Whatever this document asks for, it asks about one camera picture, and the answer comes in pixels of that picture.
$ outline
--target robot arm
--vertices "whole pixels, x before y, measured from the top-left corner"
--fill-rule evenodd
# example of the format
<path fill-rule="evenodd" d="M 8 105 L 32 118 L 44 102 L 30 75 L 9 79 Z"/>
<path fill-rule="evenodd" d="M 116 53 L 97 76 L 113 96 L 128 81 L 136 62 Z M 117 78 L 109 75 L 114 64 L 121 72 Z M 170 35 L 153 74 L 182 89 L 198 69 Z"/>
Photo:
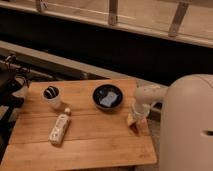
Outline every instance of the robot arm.
<path fill-rule="evenodd" d="M 152 106 L 156 102 L 162 102 L 167 92 L 167 87 L 159 85 L 141 86 L 135 90 L 135 103 L 132 105 L 132 113 L 129 114 L 127 124 L 130 128 L 137 122 L 146 118 Z"/>

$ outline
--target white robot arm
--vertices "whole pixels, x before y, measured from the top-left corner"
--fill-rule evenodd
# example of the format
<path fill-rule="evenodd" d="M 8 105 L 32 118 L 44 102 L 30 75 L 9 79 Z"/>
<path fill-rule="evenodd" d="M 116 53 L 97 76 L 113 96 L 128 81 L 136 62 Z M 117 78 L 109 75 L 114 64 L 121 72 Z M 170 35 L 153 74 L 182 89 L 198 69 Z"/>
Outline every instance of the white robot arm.
<path fill-rule="evenodd" d="M 144 104 L 163 101 L 160 171 L 213 170 L 212 75 L 186 76 L 168 89 L 138 88 L 135 98 L 133 118 L 147 116 Z"/>

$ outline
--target cup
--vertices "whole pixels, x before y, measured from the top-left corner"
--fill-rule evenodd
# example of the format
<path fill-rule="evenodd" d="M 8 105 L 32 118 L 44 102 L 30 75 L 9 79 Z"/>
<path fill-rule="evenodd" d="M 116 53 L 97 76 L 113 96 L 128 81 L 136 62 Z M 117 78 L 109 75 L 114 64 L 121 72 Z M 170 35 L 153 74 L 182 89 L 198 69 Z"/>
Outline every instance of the cup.
<path fill-rule="evenodd" d="M 59 89 L 57 87 L 49 86 L 46 88 L 43 92 L 43 97 L 55 110 L 58 110 L 62 105 Z"/>

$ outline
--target black bowl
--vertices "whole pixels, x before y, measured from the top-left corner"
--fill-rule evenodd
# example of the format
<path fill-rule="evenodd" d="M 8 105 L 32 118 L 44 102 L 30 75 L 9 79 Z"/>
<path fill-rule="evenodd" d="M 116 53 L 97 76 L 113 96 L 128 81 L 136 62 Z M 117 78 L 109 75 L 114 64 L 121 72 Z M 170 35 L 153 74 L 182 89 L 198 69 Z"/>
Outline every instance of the black bowl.
<path fill-rule="evenodd" d="M 118 87 L 111 84 L 104 84 L 95 89 L 93 100 L 99 108 L 110 110 L 121 104 L 123 94 Z"/>

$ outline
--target wooden table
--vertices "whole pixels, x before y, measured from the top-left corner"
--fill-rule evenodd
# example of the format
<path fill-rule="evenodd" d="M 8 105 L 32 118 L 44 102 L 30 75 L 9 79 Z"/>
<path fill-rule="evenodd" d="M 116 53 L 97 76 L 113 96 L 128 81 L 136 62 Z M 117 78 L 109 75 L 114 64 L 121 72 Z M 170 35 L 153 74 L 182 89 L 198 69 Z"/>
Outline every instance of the wooden table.
<path fill-rule="evenodd" d="M 94 89 L 105 83 L 118 86 L 124 94 L 122 105 L 110 113 L 97 109 L 92 100 Z M 62 101 L 72 108 L 72 122 L 61 147 L 48 142 L 58 116 L 42 99 L 49 85 L 57 86 Z M 132 79 L 32 83 L 1 169 L 47 171 L 156 163 L 147 122 L 141 136 L 126 125 L 135 88 Z"/>

